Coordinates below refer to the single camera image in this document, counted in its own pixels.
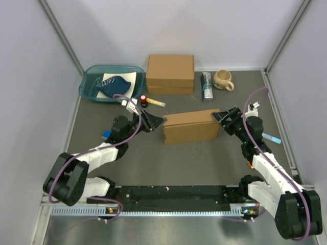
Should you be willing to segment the brown cardboard box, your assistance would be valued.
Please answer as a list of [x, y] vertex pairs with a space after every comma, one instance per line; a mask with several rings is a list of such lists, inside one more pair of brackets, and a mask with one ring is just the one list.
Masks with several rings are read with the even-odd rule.
[[215, 139], [218, 135], [219, 124], [212, 113], [219, 109], [193, 111], [165, 115], [163, 124], [165, 144], [177, 144]]

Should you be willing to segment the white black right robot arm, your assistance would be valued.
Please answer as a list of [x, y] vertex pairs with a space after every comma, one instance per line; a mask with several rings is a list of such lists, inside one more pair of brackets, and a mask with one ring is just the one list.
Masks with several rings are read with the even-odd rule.
[[320, 197], [316, 191], [306, 190], [294, 181], [277, 162], [264, 142], [263, 121], [258, 117], [257, 106], [249, 105], [245, 114], [233, 107], [213, 112], [212, 117], [226, 133], [241, 140], [243, 156], [261, 174], [241, 179], [240, 199], [257, 201], [274, 218], [284, 239], [320, 235], [323, 232]]

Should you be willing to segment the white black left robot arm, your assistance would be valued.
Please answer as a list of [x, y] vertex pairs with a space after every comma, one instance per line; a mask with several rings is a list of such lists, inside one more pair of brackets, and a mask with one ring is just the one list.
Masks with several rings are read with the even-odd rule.
[[43, 191], [51, 203], [75, 205], [80, 199], [98, 199], [111, 202], [116, 195], [115, 183], [107, 177], [89, 178], [88, 174], [100, 166], [121, 159], [127, 152], [128, 141], [140, 132], [150, 133], [166, 118], [142, 110], [133, 113], [132, 120], [117, 116], [109, 137], [99, 146], [83, 153], [62, 153], [58, 156], [44, 184]]

